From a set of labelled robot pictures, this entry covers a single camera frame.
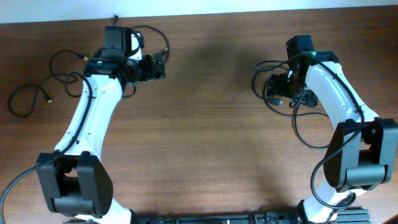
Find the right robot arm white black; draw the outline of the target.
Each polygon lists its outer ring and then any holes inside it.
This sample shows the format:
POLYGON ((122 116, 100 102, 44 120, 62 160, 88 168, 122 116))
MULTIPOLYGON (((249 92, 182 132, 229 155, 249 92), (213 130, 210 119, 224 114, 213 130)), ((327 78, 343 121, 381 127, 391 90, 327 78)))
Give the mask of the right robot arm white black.
POLYGON ((368 215, 351 205, 363 193, 390 181, 397 148, 397 123, 371 110, 346 79, 336 55, 317 51, 309 35, 286 43, 286 73, 273 75, 262 90, 266 103, 314 107, 321 103, 334 134, 316 170, 325 180, 312 187, 292 213, 268 213, 273 223, 367 223, 368 215))

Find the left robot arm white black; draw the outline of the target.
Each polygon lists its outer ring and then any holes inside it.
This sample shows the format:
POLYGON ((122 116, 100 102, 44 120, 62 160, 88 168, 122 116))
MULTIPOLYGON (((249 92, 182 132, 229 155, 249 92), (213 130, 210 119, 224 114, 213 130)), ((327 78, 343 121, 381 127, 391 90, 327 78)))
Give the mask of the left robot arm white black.
POLYGON ((47 208, 83 223, 134 223, 135 213, 113 197, 101 163, 104 137, 128 85, 165 78, 170 45, 142 54, 138 26, 105 28, 104 47, 87 61, 83 89, 71 123, 52 153, 40 153, 37 175, 47 208))

